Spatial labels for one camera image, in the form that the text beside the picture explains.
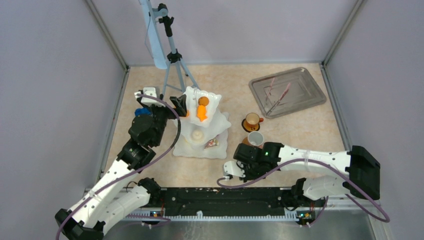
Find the orange cookie pieces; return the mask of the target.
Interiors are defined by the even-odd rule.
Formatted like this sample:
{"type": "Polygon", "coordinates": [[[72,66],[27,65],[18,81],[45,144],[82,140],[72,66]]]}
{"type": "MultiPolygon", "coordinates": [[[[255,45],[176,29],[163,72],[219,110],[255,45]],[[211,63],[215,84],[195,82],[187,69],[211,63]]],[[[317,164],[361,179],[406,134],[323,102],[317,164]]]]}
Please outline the orange cookie pieces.
{"type": "Polygon", "coordinates": [[[203,122],[208,118],[207,109],[205,105],[199,105],[196,110],[196,116],[199,118],[200,122],[203,122]]]}

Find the round wooden coaster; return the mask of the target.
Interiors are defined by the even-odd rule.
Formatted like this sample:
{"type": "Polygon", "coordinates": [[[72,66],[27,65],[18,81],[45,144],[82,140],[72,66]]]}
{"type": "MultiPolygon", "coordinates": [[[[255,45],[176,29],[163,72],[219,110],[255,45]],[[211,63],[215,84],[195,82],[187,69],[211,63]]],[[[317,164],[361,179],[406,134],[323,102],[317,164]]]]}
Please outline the round wooden coaster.
{"type": "Polygon", "coordinates": [[[248,137],[245,137],[243,140],[242,140],[242,143],[243,144],[245,144],[245,145],[250,145],[250,143],[249,143],[249,140],[248,140],[248,137]]]}

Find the round orange cookie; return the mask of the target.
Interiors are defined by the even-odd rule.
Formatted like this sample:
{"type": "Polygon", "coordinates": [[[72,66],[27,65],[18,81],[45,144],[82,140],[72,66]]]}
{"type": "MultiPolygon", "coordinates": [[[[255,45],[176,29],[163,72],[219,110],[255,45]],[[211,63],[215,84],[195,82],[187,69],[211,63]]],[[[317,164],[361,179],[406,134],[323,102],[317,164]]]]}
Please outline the round orange cookie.
{"type": "Polygon", "coordinates": [[[210,103],[210,100],[206,96],[202,96],[198,99],[198,104],[200,106],[206,107],[210,103]]]}

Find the white round bun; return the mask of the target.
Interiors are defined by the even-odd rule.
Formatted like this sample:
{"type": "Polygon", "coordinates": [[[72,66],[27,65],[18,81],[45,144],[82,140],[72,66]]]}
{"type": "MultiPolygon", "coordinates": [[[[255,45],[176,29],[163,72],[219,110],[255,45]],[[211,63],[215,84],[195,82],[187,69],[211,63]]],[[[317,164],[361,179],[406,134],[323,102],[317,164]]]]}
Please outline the white round bun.
{"type": "Polygon", "coordinates": [[[191,133],[191,140],[194,143],[201,143],[205,139],[204,132],[200,129],[194,129],[191,133]]]}

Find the white tiered pillow stand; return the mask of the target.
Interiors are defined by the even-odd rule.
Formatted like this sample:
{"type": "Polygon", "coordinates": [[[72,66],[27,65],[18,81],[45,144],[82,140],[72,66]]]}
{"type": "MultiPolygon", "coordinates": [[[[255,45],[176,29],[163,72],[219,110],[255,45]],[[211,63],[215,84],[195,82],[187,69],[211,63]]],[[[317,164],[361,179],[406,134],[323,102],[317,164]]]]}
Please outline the white tiered pillow stand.
{"type": "Polygon", "coordinates": [[[225,159],[230,114],[221,112],[220,94],[188,86],[184,92],[188,114],[180,118],[181,133],[172,154],[176,157],[225,159]]]}

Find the orange brown cup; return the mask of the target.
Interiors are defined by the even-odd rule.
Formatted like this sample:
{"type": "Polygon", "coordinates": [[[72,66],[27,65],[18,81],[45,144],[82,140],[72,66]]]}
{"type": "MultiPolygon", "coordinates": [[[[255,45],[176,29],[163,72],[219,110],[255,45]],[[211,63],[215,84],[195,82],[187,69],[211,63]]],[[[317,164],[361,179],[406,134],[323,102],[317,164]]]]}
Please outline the orange brown cup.
{"type": "Polygon", "coordinates": [[[263,118],[261,118],[257,113],[254,113],[254,112],[248,113],[245,119],[250,126],[254,126],[264,121],[263,118]]]}

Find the small white decorated cake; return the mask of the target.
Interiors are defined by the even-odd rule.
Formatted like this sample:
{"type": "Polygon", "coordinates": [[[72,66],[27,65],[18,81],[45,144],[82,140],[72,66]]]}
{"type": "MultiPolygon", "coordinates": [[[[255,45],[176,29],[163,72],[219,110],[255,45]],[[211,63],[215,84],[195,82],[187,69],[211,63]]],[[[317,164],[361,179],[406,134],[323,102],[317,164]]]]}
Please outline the small white decorated cake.
{"type": "Polygon", "coordinates": [[[219,146],[219,141],[216,138],[213,138],[206,142],[206,144],[204,145],[204,148],[208,149],[208,148],[217,147],[217,146],[219,146]]]}

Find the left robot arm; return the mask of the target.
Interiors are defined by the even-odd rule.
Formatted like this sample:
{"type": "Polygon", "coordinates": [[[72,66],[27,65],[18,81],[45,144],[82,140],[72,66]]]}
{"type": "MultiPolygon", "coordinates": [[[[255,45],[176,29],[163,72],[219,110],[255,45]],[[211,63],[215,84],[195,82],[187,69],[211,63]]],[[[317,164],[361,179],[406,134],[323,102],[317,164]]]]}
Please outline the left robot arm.
{"type": "Polygon", "coordinates": [[[135,116],[128,130],[129,140],[122,147],[110,168],[80,201],[54,216],[58,230],[56,239],[102,240],[109,230],[135,209],[154,207],[160,202],[160,186],[152,178],[140,180],[133,190],[117,198],[117,194],[135,177],[163,158],[177,143],[182,129],[181,119],[187,116],[187,96],[171,96],[172,105],[163,96],[150,96],[138,91],[136,100],[148,114],[135,116]],[[177,132],[170,147],[157,156],[153,148],[161,144],[168,120],[177,121],[177,132]]]}

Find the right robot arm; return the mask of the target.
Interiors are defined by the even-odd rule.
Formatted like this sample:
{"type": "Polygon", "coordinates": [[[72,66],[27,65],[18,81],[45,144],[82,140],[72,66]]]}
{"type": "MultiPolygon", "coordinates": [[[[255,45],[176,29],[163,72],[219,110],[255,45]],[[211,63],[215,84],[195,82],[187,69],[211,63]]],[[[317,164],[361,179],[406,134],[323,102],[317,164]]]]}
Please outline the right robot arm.
{"type": "Polygon", "coordinates": [[[233,155],[240,162],[229,175],[242,181],[258,179],[272,169],[319,174],[317,178],[301,177],[292,190],[293,200],[307,206],[312,200],[326,196],[351,194],[364,199],[380,199],[380,163],[364,147],[351,150],[320,152],[300,149],[278,142],[265,142],[262,148],[240,143],[233,155]]]}

